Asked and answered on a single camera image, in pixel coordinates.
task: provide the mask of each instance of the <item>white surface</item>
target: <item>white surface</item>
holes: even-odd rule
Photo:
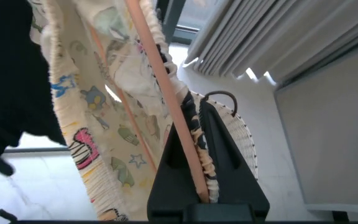
[[[177,65],[185,59],[186,52],[187,47],[180,45],[170,48]],[[268,80],[262,78],[254,83],[247,76],[242,80],[206,78],[190,68],[179,68],[178,77],[198,93],[227,90],[237,97],[239,113],[249,126],[256,145],[259,184],[270,202],[267,220],[332,220],[330,212],[309,212],[303,205],[273,99],[273,86]],[[230,98],[226,96],[213,98],[232,107]],[[21,146],[46,147],[48,141],[44,140],[25,136]],[[68,153],[11,154],[6,158],[16,168],[12,176],[14,183],[38,205],[25,205],[18,191],[0,175],[0,208],[21,219],[51,219],[40,205],[55,220],[96,219],[81,177]]]

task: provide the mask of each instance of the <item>white tile floor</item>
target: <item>white tile floor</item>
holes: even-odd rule
[[[186,57],[187,47],[174,44],[170,53],[174,62],[180,65]],[[248,124],[256,145],[259,184],[270,202],[267,220],[332,220],[329,212],[307,211],[303,205],[273,100],[274,86],[265,78],[258,83],[248,77],[241,80],[231,77],[207,78],[191,68],[183,67],[179,68],[178,77],[198,93],[227,90],[237,97],[239,113]],[[214,98],[232,106],[231,100],[225,96]],[[20,147],[55,146],[58,145],[47,138],[25,135]],[[14,165],[16,173],[12,176],[13,182],[0,175],[0,208],[20,219],[96,219],[85,187],[68,153],[10,154],[5,158]]]

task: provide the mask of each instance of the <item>gray panel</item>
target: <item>gray panel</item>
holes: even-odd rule
[[[358,205],[358,52],[276,101],[305,203]]]

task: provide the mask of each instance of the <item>laundry basket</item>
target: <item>laundry basket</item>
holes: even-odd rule
[[[142,44],[147,34],[140,33],[140,22],[136,23],[134,17],[137,8],[131,9],[131,0],[30,3],[34,13],[30,35],[41,45],[50,65],[53,108],[98,218],[146,220],[147,199],[172,124],[189,155],[207,152],[202,138],[195,138],[194,131],[202,137],[197,127],[178,128],[184,123],[179,103],[193,98],[198,110],[203,96],[190,94],[177,79],[177,67],[169,56],[150,0],[132,3],[140,6],[153,46]],[[151,59],[154,49],[158,50],[166,77],[155,71],[156,62]],[[257,178],[255,146],[247,126],[235,111],[211,98],[209,102]],[[197,126],[197,115],[193,115]],[[197,153],[185,147],[188,141],[182,138],[187,137],[194,140],[190,146]],[[196,188],[195,176],[204,175],[204,171],[204,185],[208,184],[213,202],[218,197],[218,185],[208,157],[207,153],[207,162],[201,158],[197,161],[199,172],[197,166],[192,170]]]

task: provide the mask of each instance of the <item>black plastic part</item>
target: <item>black plastic part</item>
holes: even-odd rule
[[[172,125],[147,202],[150,222],[264,220],[270,208],[218,112],[201,102],[200,119],[216,166],[218,204],[201,204],[175,126]]]

